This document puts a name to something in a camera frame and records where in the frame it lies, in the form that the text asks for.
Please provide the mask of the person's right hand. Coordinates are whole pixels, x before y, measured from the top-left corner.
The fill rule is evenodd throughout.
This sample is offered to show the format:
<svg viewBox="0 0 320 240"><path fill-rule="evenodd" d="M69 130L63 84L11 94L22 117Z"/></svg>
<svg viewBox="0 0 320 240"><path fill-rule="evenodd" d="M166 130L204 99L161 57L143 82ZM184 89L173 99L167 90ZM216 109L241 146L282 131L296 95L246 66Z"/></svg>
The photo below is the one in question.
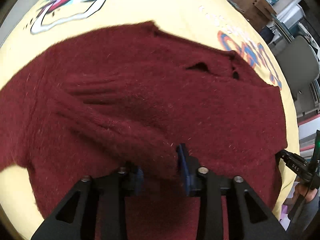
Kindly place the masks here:
<svg viewBox="0 0 320 240"><path fill-rule="evenodd" d="M295 186L295 191L294 191L294 194L293 194L293 202L296 202L298 197L300 195L302 195L305 198L305 202L309 203L317 196L317 194L318 194L318 190L317 189L311 190L308 187L306 187L304 184L298 183Z"/></svg>

